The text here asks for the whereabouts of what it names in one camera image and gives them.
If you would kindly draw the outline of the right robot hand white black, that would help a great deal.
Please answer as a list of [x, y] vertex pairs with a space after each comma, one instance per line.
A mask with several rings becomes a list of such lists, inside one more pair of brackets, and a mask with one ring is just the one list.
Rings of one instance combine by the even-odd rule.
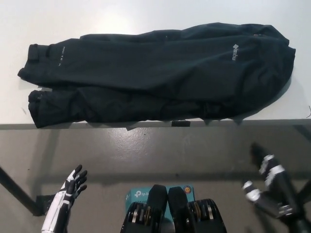
[[246, 199], [274, 218], [286, 219], [304, 215], [303, 204], [288, 172], [276, 156], [258, 143], [251, 145], [250, 155], [267, 190], [260, 191], [251, 180], [243, 180], [242, 190]]

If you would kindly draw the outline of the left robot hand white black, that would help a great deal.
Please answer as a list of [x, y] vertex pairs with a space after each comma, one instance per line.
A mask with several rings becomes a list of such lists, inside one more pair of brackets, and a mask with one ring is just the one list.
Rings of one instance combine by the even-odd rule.
[[46, 213], [42, 233], [66, 233], [71, 209], [78, 196], [87, 189], [87, 170], [78, 165], [65, 179], [60, 190], [54, 195]]

